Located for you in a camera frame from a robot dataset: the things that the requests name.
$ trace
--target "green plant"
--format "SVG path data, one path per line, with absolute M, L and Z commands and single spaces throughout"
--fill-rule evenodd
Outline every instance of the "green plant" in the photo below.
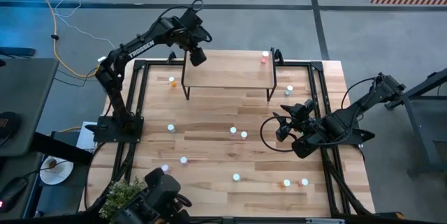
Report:
M 125 181 L 112 182 L 106 196 L 105 204 L 99 211 L 100 217 L 112 220 L 118 214 L 118 210 L 144 188 L 146 188 L 146 184 L 137 177 L 135 177 L 135 180 L 131 184 Z

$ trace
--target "tiled floor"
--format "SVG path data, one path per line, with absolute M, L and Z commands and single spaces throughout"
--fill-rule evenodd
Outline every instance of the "tiled floor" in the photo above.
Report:
M 187 4 L 193 0 L 84 1 Z M 210 4 L 311 4 L 310 0 L 204 1 Z M 369 0 L 318 2 L 320 5 L 373 5 Z M 70 11 L 61 9 L 61 13 Z M 67 21 L 118 45 L 146 31 L 161 11 L 80 9 Z M 36 57 L 53 57 L 52 20 L 47 8 L 0 8 L 0 14 L 0 45 L 34 47 Z M 199 16 L 214 38 L 209 45 L 204 44 L 204 48 L 259 50 L 273 46 L 281 49 L 287 59 L 321 59 L 311 10 L 203 10 Z M 446 12 L 324 11 L 321 17 L 329 57 L 342 61 L 348 85 L 382 71 L 412 87 L 430 73 L 447 66 Z M 80 73 L 87 73 L 96 65 L 96 59 L 110 51 L 107 42 L 79 34 L 61 22 L 58 32 L 61 36 L 59 55 Z M 171 50 L 157 46 L 145 57 L 166 57 Z M 57 76 L 69 82 L 79 81 L 60 73 Z M 354 89 L 350 93 L 351 100 L 361 97 L 366 88 Z M 441 93 L 447 94 L 447 86 L 441 88 Z M 103 110 L 104 98 L 97 82 L 88 82 L 83 88 L 55 82 L 39 130 L 46 133 L 78 126 L 82 121 L 94 121 Z M 388 112 L 377 106 L 365 114 L 360 126 L 376 133 L 376 138 L 365 144 L 366 167 L 376 210 L 401 211 L 408 218 L 445 222 L 445 175 L 417 179 L 406 175 L 406 169 L 420 159 L 403 108 Z

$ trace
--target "white plate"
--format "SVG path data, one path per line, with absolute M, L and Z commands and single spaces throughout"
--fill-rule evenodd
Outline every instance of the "white plate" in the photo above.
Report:
M 62 158 L 56 158 L 56 157 L 48 157 L 49 158 L 53 158 L 55 159 L 58 163 L 65 161 Z M 41 165 L 41 169 L 44 169 L 45 167 L 44 164 L 46 162 L 46 160 L 43 161 L 42 165 Z M 50 172 L 49 170 L 41 170 L 40 174 L 41 174 L 41 179 L 43 181 L 43 183 L 47 184 L 47 185 L 57 185 L 61 182 L 63 182 L 64 180 L 66 180 L 68 178 L 68 176 L 70 176 L 71 171 L 73 171 L 73 162 L 64 162 L 59 164 L 58 166 L 62 166 L 62 171 L 55 173 L 55 172 Z

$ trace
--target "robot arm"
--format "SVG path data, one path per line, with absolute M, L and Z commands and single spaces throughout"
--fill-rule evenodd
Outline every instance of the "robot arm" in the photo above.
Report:
M 181 18 L 160 16 L 147 32 L 137 34 L 135 39 L 125 45 L 121 44 L 100 63 L 95 76 L 107 92 L 114 109 L 112 118 L 121 132 L 132 134 L 135 130 L 134 116 L 126 109 L 121 96 L 124 71 L 129 61 L 155 45 L 165 44 L 170 47 L 174 43 L 190 52 L 194 66 L 206 60 L 198 43 L 210 42 L 212 37 L 201 27 L 202 20 L 196 13 L 197 10 L 187 8 Z
M 372 139 L 374 134 L 358 129 L 355 126 L 357 117 L 377 103 L 397 100 L 404 89 L 405 86 L 399 84 L 390 75 L 379 73 L 374 78 L 369 92 L 361 99 L 348 108 L 336 110 L 321 119 L 312 119 L 309 116 L 314 109 L 312 100 L 306 101 L 304 105 L 281 105 L 292 119 L 287 122 L 284 117 L 274 113 L 280 123 L 276 131 L 277 139 L 280 142 L 284 141 L 292 129 L 302 133 L 302 137 L 295 139 L 292 143 L 292 150 L 300 158 L 306 158 L 320 146 L 362 144 Z

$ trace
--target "wooden table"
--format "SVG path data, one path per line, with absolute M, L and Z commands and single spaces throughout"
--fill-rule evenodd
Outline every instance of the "wooden table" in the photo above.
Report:
M 254 50 L 204 50 L 207 61 L 194 67 L 186 54 L 182 84 L 186 99 L 190 87 L 267 89 L 268 100 L 274 92 L 275 66 L 272 53 L 261 63 L 262 51 Z
M 330 106 L 336 110 L 346 91 L 342 65 L 339 61 L 323 61 L 323 66 Z M 124 97 L 129 90 L 132 67 L 132 62 L 126 67 Z M 168 81 L 171 76 L 179 79 L 181 75 L 180 66 L 152 66 L 149 70 L 142 113 L 145 127 L 135 153 L 132 177 L 143 178 L 154 168 L 168 164 L 171 175 L 182 185 L 180 193 L 193 202 L 192 208 L 187 209 L 191 216 L 330 215 L 320 151 L 300 159 L 294 153 L 270 151 L 259 138 L 261 123 L 272 112 L 286 114 L 279 105 L 304 103 L 310 97 L 305 68 L 277 67 L 277 92 L 269 103 L 265 101 L 264 90 L 228 88 L 195 88 L 194 98 L 185 100 L 182 88 L 172 88 Z M 290 96 L 284 95 L 287 85 L 294 87 Z M 175 124 L 177 133 L 169 133 L 168 124 Z M 248 132 L 248 138 L 243 141 L 231 137 L 232 126 L 239 134 L 241 130 Z M 268 123 L 265 139 L 273 147 L 290 148 L 291 140 L 276 141 L 277 127 L 276 122 Z M 110 180 L 116 148 L 116 144 L 105 144 L 92 163 L 89 204 Z M 360 152 L 348 146 L 340 146 L 339 151 L 347 184 L 365 207 L 374 212 Z M 187 166 L 180 164 L 182 156 L 190 160 Z M 234 173 L 241 175 L 240 182 L 233 181 Z M 298 186 L 297 181 L 302 178 L 309 180 L 308 186 Z M 284 179 L 291 180 L 289 188 L 280 186 Z M 337 186 L 334 189 L 341 209 L 339 189 Z

